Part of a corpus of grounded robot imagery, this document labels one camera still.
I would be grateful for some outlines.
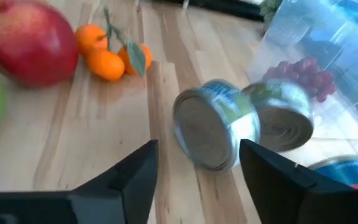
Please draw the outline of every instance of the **pomegranate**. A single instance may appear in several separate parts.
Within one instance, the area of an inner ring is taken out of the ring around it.
[[[70,79],[78,47],[67,20],[38,1],[0,0],[0,71],[22,85]]]

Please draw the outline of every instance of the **canned food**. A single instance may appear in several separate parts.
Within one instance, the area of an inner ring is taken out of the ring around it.
[[[358,156],[337,156],[309,166],[332,180],[358,189]]]
[[[260,119],[260,144],[276,152],[296,149],[311,138],[313,117],[308,94],[296,83],[271,79],[242,91]]]
[[[181,93],[173,119],[182,149],[209,170],[226,171],[238,164],[241,139],[259,142],[260,122],[250,98],[224,80]]]

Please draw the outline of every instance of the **fruit stem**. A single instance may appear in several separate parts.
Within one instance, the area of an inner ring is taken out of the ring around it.
[[[104,7],[103,9],[104,12],[104,17],[106,18],[106,22],[107,22],[107,49],[110,49],[110,38],[112,36],[112,28],[111,28],[111,23],[110,23],[110,13],[109,13],[109,9],[107,7]]]
[[[98,37],[98,41],[102,41],[104,38],[106,38],[107,37],[107,34],[105,34],[105,35],[102,35],[102,36],[99,36]]]
[[[116,26],[112,25],[110,22],[109,9],[107,7],[104,7],[103,11],[104,11],[104,16],[107,21],[107,27],[108,27],[107,35],[108,35],[109,40],[112,36],[112,33],[114,33],[116,35],[118,41],[120,41],[120,43],[126,48],[127,44],[126,44],[126,41],[125,41],[125,38],[124,38],[122,32]]]

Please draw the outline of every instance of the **blue label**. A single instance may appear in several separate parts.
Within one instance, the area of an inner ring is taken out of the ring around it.
[[[234,94],[238,93],[237,90],[233,90],[231,86],[225,85],[220,82],[209,82],[202,89],[212,93],[216,98],[225,99],[230,103],[234,103]]]
[[[358,159],[336,162],[320,167],[315,171],[332,180],[358,188]]]

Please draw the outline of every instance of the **grape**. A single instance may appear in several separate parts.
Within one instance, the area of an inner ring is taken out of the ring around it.
[[[289,72],[289,73],[287,73],[287,77],[290,78],[291,80],[297,82],[299,79],[299,73]]]
[[[335,84],[331,83],[328,86],[325,86],[321,92],[323,92],[325,95],[332,95],[336,91]]]
[[[280,63],[277,65],[277,67],[288,67],[289,65],[290,65],[289,62],[287,62],[287,61],[282,61],[282,62],[280,62]]]
[[[329,86],[333,83],[334,77],[333,74],[329,71],[322,71],[318,73],[323,78],[323,86]]]
[[[310,59],[310,58],[304,58],[302,60],[300,60],[299,62],[295,63],[294,65],[294,71],[300,73],[300,74],[304,74],[307,69],[309,69],[310,66],[313,65],[314,60]]]
[[[289,65],[290,64],[287,61],[280,62],[276,68],[277,73],[281,75],[286,74]]]
[[[274,73],[273,78],[283,78],[283,75],[280,73]]]
[[[304,88],[310,87],[310,77],[307,75],[300,75],[298,78],[298,83]]]
[[[321,89],[323,86],[323,78],[320,74],[317,74],[311,78],[311,82],[314,88]]]
[[[294,72],[294,66],[295,64],[289,64],[288,67],[287,67],[287,72]]]
[[[262,78],[263,80],[268,80],[270,78],[273,78],[276,72],[276,68],[275,67],[270,67],[267,72],[265,73],[264,77]]]
[[[317,102],[322,103],[327,100],[327,94],[320,92],[317,94],[316,99],[317,99]]]
[[[308,70],[306,72],[309,75],[314,75],[314,74],[319,73],[320,71],[321,71],[321,69],[318,65],[312,65],[308,68]]]
[[[316,66],[317,65],[317,59],[314,57],[307,57],[305,58],[307,60],[309,60],[310,66]]]

